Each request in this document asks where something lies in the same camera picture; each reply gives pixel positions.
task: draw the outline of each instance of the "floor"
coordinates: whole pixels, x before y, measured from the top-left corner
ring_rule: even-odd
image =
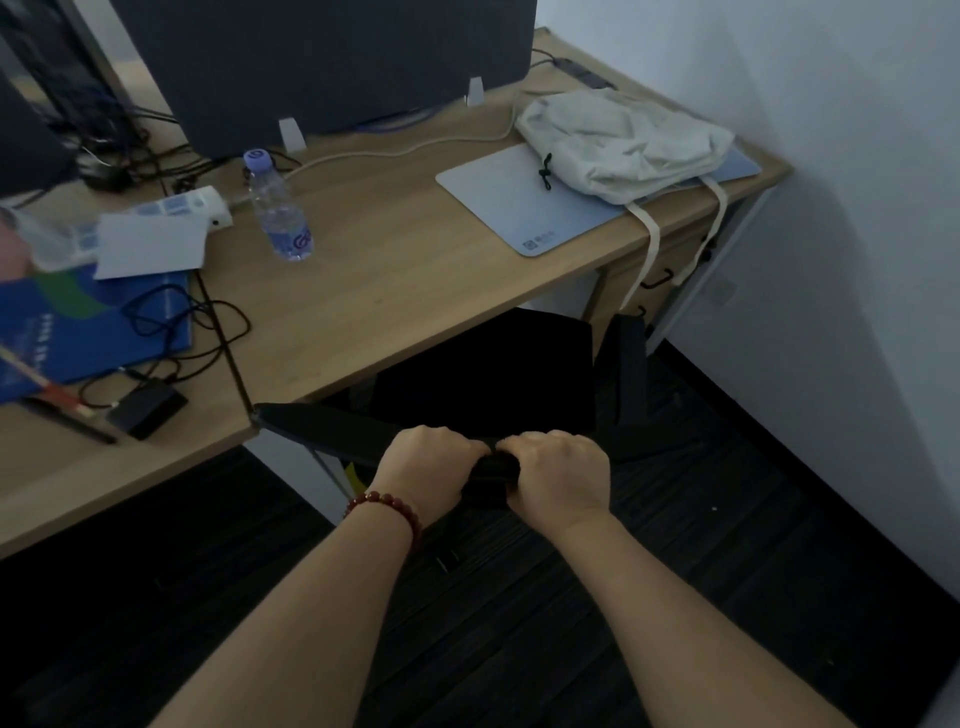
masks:
[[[657,357],[650,405],[702,443],[617,469],[615,513],[858,725],[915,725],[960,656],[960,605]],[[328,530],[237,449],[0,562],[0,724],[146,725]],[[646,724],[545,541],[474,513],[459,569],[426,551],[397,584],[358,725]]]

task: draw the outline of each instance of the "chair seat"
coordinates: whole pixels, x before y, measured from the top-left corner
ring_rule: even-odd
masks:
[[[596,428],[590,325],[514,308],[377,375],[371,415],[468,437]]]

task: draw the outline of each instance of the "left hand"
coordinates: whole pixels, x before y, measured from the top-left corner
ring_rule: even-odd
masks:
[[[383,453],[368,490],[402,498],[425,528],[460,502],[473,466],[489,454],[486,444],[446,427],[405,429]]]

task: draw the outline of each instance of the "wooden desk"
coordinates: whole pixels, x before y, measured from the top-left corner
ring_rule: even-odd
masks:
[[[538,33],[537,46],[583,62],[631,95],[653,96],[547,33]],[[549,65],[534,69],[520,86],[578,87]],[[453,104],[404,133],[314,140],[304,159],[397,150],[449,135],[491,136],[507,128],[515,99],[515,87],[498,89],[483,107]],[[236,210],[235,226],[209,239],[204,279],[213,297],[235,303],[252,319],[252,334],[234,345],[252,399],[303,400],[336,391],[559,281],[618,261],[590,306],[597,314],[593,323],[604,328],[610,301],[617,291],[623,297],[616,285],[636,269],[631,256],[648,241],[636,219],[625,215],[548,254],[524,258],[434,180],[520,141],[514,132],[502,142],[440,144],[402,158],[351,158],[304,171],[293,186],[317,252],[303,263],[276,258],[249,207]],[[789,172],[779,159],[745,146],[763,172],[724,185],[732,200],[754,196]],[[233,166],[212,183],[229,195],[237,179]],[[669,233],[689,236],[711,219],[716,205],[702,189],[649,205],[665,233],[664,254]],[[0,556],[252,437],[225,363],[182,391],[190,404],[175,420],[147,443],[116,447],[89,443],[15,406],[0,407]]]

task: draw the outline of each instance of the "bottle label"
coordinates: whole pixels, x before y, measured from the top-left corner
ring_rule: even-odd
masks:
[[[270,242],[281,255],[303,255],[313,250],[313,235],[306,226],[300,232],[268,232]]]

